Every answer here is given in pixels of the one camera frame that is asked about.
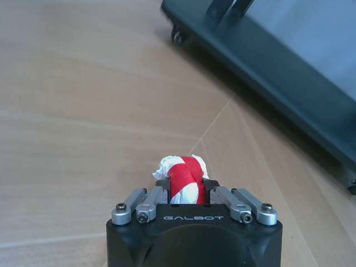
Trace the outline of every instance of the light wood surface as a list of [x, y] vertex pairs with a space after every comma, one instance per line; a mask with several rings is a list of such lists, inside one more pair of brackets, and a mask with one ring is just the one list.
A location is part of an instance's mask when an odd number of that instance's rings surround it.
[[106, 266], [114, 204], [192, 152], [279, 210], [283, 266], [355, 266], [342, 167], [207, 53], [171, 45], [159, 6], [0, 2], [0, 266]]

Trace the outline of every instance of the silver metal part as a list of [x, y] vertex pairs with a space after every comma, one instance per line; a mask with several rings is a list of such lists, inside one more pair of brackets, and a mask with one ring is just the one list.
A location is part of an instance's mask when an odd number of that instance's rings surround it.
[[111, 212], [111, 221], [115, 225], [128, 224], [131, 221], [131, 213], [135, 207], [146, 198], [146, 192], [143, 188], [135, 189], [124, 203], [116, 205]]
[[225, 204], [230, 210], [231, 218], [240, 223], [249, 224], [253, 220], [251, 207], [242, 203], [224, 186], [217, 186], [210, 191], [210, 203]]
[[136, 207], [136, 218], [141, 224], [149, 223], [156, 217], [156, 205], [167, 204], [167, 191], [162, 186], [155, 186], [146, 200]]
[[252, 212], [256, 215], [259, 223], [264, 225], [275, 225], [277, 223], [278, 213], [271, 204], [262, 203], [246, 189], [237, 189], [234, 195], [251, 206]]

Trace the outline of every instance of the screw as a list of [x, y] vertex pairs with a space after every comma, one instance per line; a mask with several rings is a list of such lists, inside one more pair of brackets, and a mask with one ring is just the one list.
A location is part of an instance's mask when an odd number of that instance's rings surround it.
[[241, 221], [243, 221], [244, 224], [249, 224], [252, 222], [252, 216], [251, 214], [248, 213], [242, 213], [241, 214]]
[[269, 204], [269, 203], [263, 203], [262, 204], [262, 210], [268, 211], [268, 210], [271, 210], [271, 209], [273, 209], [272, 204]]
[[145, 224], [148, 220], [148, 217], [146, 214], [141, 213], [138, 217], [137, 220], [139, 221], [140, 224]]
[[126, 204], [125, 203], [119, 203], [116, 205], [116, 211], [125, 211], [126, 210]]

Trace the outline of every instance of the cart wheel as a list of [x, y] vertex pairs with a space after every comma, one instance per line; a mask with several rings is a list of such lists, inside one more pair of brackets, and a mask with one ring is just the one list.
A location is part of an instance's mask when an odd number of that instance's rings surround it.
[[171, 39], [176, 46], [183, 46], [187, 37], [176, 26], [173, 26]]
[[348, 190], [351, 194], [356, 195], [356, 185], [350, 186]]

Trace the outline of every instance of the floor seam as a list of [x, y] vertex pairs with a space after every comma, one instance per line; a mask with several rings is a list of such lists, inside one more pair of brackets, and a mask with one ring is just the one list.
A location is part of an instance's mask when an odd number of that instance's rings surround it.
[[206, 155], [206, 161], [207, 161], [207, 164], [208, 164], [208, 166], [209, 166], [209, 169], [210, 169], [210, 171], [212, 172], [212, 178], [213, 178], [214, 180], [216, 180], [216, 179], [217, 179], [217, 175], [216, 175], [216, 172], [214, 171], [214, 169], [212, 168], [211, 160], [210, 160], [210, 158], [209, 158], [209, 156], [208, 156], [208, 154], [207, 154], [207, 149], [206, 149], [206, 147], [205, 147], [205, 144], [204, 144], [203, 139], [201, 139], [201, 145], [202, 145], [202, 148], [203, 148], [204, 153], [205, 153], [205, 155]]
[[311, 258], [313, 259], [313, 261], [314, 261], [314, 263], [315, 263], [315, 266], [319, 266], [319, 264], [318, 264], [318, 262], [317, 262], [317, 260], [316, 260], [316, 258], [315, 258], [315, 256], [314, 256], [314, 254], [313, 254], [311, 248], [310, 248], [309, 245], [308, 245], [308, 242], [306, 241], [306, 239], [305, 239], [305, 237], [304, 237], [304, 235], [303, 235], [303, 232], [301, 231], [301, 229], [300, 229], [300, 227], [299, 227], [299, 225], [298, 225], [298, 222], [296, 221], [296, 218], [295, 218], [294, 214], [292, 213], [292, 211], [291, 211], [291, 209], [290, 209], [290, 207], [289, 207], [289, 204], [288, 204], [288, 202], [287, 202], [287, 200], [286, 200], [286, 198], [285, 198], [285, 196], [284, 196], [284, 194], [283, 194], [281, 188], [279, 187], [277, 181], [274, 179], [274, 176], [273, 176], [273, 174], [272, 174], [272, 172], [271, 172], [271, 170], [270, 170], [270, 168], [269, 168], [269, 166], [268, 166], [268, 163], [267, 163], [267, 161], [266, 161], [266, 159], [265, 159], [264, 153], [262, 152], [260, 146], [258, 145], [258, 143], [257, 143], [257, 141], [256, 141], [256, 139], [255, 139], [255, 137], [254, 137], [254, 135], [253, 135], [252, 132], [250, 131], [250, 127], [248, 126], [248, 124], [247, 124], [247, 122], [246, 122], [244, 116], [241, 114], [241, 109], [240, 109], [240, 107], [239, 107], [238, 105], [236, 105], [236, 106], [237, 106], [237, 109], [238, 109], [238, 116], [239, 116], [240, 119], [242, 120], [242, 122], [243, 122], [243, 124], [244, 124], [244, 126], [245, 126], [244, 128], [246, 129], [246, 131], [248, 131], [248, 134], [247, 134], [248, 139], [250, 139], [251, 144], [255, 147], [255, 149], [258, 151], [258, 153], [261, 154], [261, 157], [262, 157], [262, 159], [263, 159], [263, 162], [264, 162], [264, 164], [266, 165], [266, 169], [268, 170], [269, 176], [272, 178], [272, 180], [273, 180], [275, 186], [276, 186], [277, 189], [279, 190], [279, 192], [280, 192], [280, 194], [281, 194], [281, 196], [282, 196], [282, 198], [283, 198], [283, 200], [284, 200], [284, 205], [288, 208], [289, 213], [290, 213], [290, 217], [291, 217], [292, 220], [294, 221], [295, 227], [296, 227], [296, 229], [298, 230], [298, 232], [300, 233], [300, 236], [303, 238], [303, 241], [304, 241], [304, 243], [305, 243], [306, 246], [307, 246], [307, 250], [309, 251]]
[[134, 127], [123, 127], [120, 125], [112, 125], [108, 123], [103, 123], [99, 121], [90, 121], [90, 120], [80, 120], [77, 118], [65, 118], [65, 117], [48, 117], [46, 115], [42, 115], [40, 113], [23, 113], [21, 111], [12, 111], [9, 109], [4, 109], [0, 107], [0, 118], [11, 118], [18, 120], [28, 120], [34, 122], [47, 122], [50, 123], [58, 123], [63, 125], [70, 126], [78, 126], [78, 127], [87, 127], [87, 128], [97, 128], [102, 130], [109, 131], [123, 131], [123, 132], [132, 132], [139, 134], [157, 134], [164, 136], [171, 136], [176, 138], [186, 138], [186, 139], [197, 139], [197, 136], [194, 135], [186, 135], [184, 133], [174, 133], [168, 131], [160, 131], [160, 130], [148, 130], [144, 128], [134, 128]]
[[43, 245], [43, 244], [50, 244], [50, 243], [55, 243], [55, 242], [65, 242], [65, 241], [89, 239], [89, 238], [104, 238], [105, 236], [106, 236], [106, 233], [102, 232], [102, 233], [96, 233], [96, 234], [72, 235], [72, 236], [61, 236], [61, 237], [57, 237], [57, 238], [25, 240], [25, 241], [1, 244], [0, 249], [11, 249], [11, 248], [17, 248], [20, 246]]
[[314, 183], [316, 184], [316, 186], [318, 187], [318, 189], [320, 190], [321, 195], [324, 197], [325, 201], [328, 203], [328, 205], [332, 208], [333, 213], [335, 214], [335, 217], [337, 218], [337, 220], [340, 222], [340, 225], [343, 227], [344, 231], [347, 233], [347, 236], [350, 238], [350, 240], [354, 243], [355, 247], [356, 247], [356, 237], [349, 232], [348, 227], [345, 226], [344, 221], [338, 216], [338, 214], [336, 213], [336, 209], [333, 208], [332, 203], [329, 201], [328, 197], [325, 195], [324, 190], [322, 189], [322, 187], [319, 185], [317, 178], [314, 176], [312, 170], [311, 170], [311, 166], [303, 161], [303, 165], [305, 166], [307, 172], [309, 173], [311, 179], [313, 179]]
[[220, 115], [222, 114], [222, 112], [226, 109], [226, 107], [229, 105], [231, 101], [231, 98], [228, 100], [228, 102], [225, 104], [225, 106], [220, 110], [220, 112], [216, 115], [216, 117], [213, 119], [213, 121], [211, 122], [211, 124], [207, 127], [207, 129], [205, 130], [205, 132], [203, 133], [202, 136], [200, 136], [200, 138], [198, 139], [198, 141], [195, 143], [195, 145], [193, 146], [193, 148], [190, 150], [190, 152], [188, 153], [188, 156], [190, 156], [192, 154], [192, 152], [195, 150], [196, 146], [199, 144], [200, 141], [202, 141], [202, 139], [204, 138], [204, 136], [206, 135], [206, 133], [210, 130], [210, 128], [212, 127], [212, 125], [214, 124], [214, 122], [220, 117]]
[[143, 70], [143, 71], [128, 70], [127, 68], [125, 68], [122, 65], [114, 65], [111, 63], [98, 62], [95, 60], [81, 57], [80, 55], [78, 55], [75, 52], [67, 53], [67, 52], [63, 52], [61, 49], [55, 49], [55, 48], [51, 48], [51, 47], [50, 48], [41, 47], [40, 45], [35, 44], [35, 43], [25, 44], [22, 42], [22, 40], [19, 41], [16, 39], [11, 39], [11, 40], [7, 40], [7, 41], [10, 42], [11, 44], [20, 46], [24, 50], [33, 51], [33, 53], [45, 53], [48, 55], [63, 57], [64, 59], [72, 60], [79, 64], [84, 64], [84, 65], [87, 64], [90, 66], [96, 66], [97, 68], [102, 68], [106, 71], [121, 72], [121, 73], [129, 75], [133, 78], [139, 77], [142, 79], [151, 79], [151, 80], [155, 80], [155, 81], [159, 81], [159, 82], [163, 82], [163, 83], [169, 83], [169, 84], [173, 84], [173, 85], [177, 85], [177, 86], [187, 86], [189, 88], [193, 88], [193, 89], [199, 90], [200, 92], [204, 92], [204, 93], [211, 93], [211, 94], [221, 93], [221, 92], [218, 92], [218, 90], [216, 90], [217, 85], [215, 85], [213, 80], [211, 80], [211, 83], [213, 84], [212, 87], [210, 89], [206, 90], [206, 86], [200, 86], [198, 84], [196, 85], [196, 84], [192, 84], [192, 83], [187, 84], [187, 83], [180, 82], [178, 80], [172, 81], [168, 78], [161, 77], [161, 76], [154, 74], [153, 72], [150, 72], [147, 70]]

